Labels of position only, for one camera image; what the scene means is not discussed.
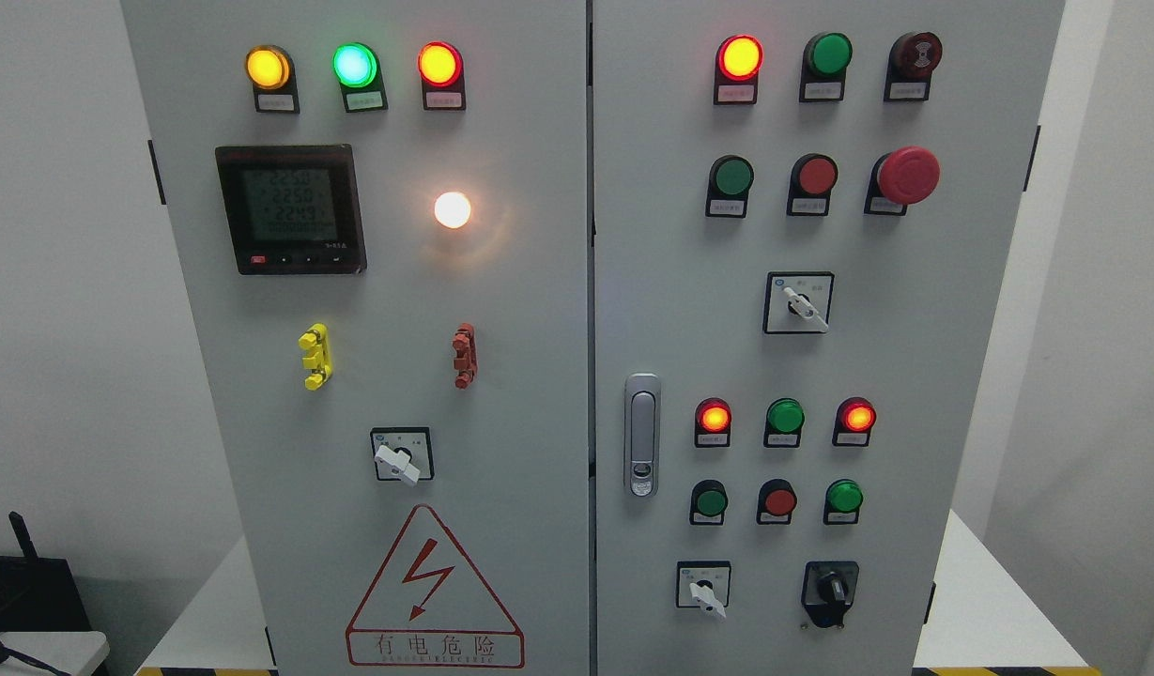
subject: white switch handle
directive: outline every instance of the white switch handle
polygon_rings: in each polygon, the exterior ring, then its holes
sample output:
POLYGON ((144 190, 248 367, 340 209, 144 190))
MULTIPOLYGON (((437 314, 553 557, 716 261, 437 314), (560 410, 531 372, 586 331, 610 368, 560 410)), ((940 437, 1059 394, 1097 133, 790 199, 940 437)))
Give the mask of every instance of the white switch handle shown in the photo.
POLYGON ((417 487, 421 470, 414 467, 413 463, 410 461, 410 453, 394 451, 389 446, 381 444, 381 448, 375 450, 375 461, 379 461, 384 467, 389 467, 389 472, 397 479, 400 479, 402 483, 410 483, 411 487, 417 487))
POLYGON ((789 307, 793 308, 794 313, 799 314, 805 321, 817 321, 823 325, 823 330, 830 329, 826 325, 826 321, 823 321, 822 314, 819 314, 818 308, 814 307, 809 300, 805 300, 797 291, 794 291, 789 286, 786 286, 786 296, 789 299, 789 307))
POLYGON ((714 591, 705 585, 698 585, 697 583, 689 583, 689 595, 692 600, 698 602, 702 610, 713 611, 714 615, 719 617, 727 617, 727 610, 724 608, 722 602, 714 596, 714 591))

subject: electrical control cabinet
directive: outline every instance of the electrical control cabinet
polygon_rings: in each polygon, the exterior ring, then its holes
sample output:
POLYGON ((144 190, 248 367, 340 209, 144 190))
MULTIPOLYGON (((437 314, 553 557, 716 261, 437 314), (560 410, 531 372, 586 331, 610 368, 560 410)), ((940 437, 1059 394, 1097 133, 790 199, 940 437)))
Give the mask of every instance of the electrical control cabinet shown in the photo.
POLYGON ((585 3, 122 5, 280 675, 589 674, 585 3))
POLYGON ((598 673, 902 676, 1062 3, 592 7, 598 673), (739 35, 763 51, 725 63, 739 35), (624 416, 640 374, 662 398, 624 416), (691 434, 709 398, 726 445, 691 434))
POLYGON ((1061 0, 122 5, 282 675, 907 673, 1061 0))

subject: white indicator light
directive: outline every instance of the white indicator light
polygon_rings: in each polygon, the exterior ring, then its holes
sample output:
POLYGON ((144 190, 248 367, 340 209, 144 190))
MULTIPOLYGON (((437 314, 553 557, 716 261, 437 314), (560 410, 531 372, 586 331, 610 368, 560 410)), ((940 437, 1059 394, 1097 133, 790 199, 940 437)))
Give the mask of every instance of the white indicator light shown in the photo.
POLYGON ((444 227, 464 227, 472 218, 472 202, 464 193, 443 193, 435 200, 435 219, 444 227))

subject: green indicator light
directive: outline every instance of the green indicator light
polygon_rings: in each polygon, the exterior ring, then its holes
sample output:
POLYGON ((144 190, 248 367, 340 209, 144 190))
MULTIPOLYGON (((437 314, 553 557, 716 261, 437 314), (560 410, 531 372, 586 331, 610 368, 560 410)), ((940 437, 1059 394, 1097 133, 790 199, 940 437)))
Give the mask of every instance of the green indicator light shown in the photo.
POLYGON ((335 51, 335 74, 351 89, 361 89, 375 80, 375 54, 360 43, 342 44, 335 51))
POLYGON ((726 159, 714 171, 714 188, 724 195, 741 195, 752 187, 752 167, 741 158, 726 159))
POLYGON ((852 63, 852 43, 841 32, 829 32, 811 42, 809 68, 820 77, 833 77, 852 63))
POLYGON ((698 513, 705 517, 718 517, 727 511, 727 496, 721 491, 705 491, 698 496, 698 513))
POLYGON ((826 502, 833 511, 853 512, 864 502, 864 494, 855 481, 841 479, 826 489, 826 502))
POLYGON ((782 434, 793 434, 799 430, 805 420, 805 414, 801 411, 801 404, 793 399, 778 399, 769 407, 769 427, 782 434))

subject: white table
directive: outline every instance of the white table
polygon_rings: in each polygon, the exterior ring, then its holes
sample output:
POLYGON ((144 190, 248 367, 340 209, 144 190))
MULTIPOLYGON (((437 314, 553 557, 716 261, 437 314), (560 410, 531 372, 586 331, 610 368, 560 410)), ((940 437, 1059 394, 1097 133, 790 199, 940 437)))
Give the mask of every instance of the white table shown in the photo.
MULTIPOLYGON (((52 664, 72 676, 91 676, 108 658, 108 641, 100 632, 2 632, 5 647, 52 664)), ((0 676, 50 676, 16 659, 0 663, 0 676)))
MULTIPOLYGON (((954 513, 915 667, 1085 667, 1073 646, 954 513)), ((272 668, 260 591, 239 539, 147 667, 272 668)))

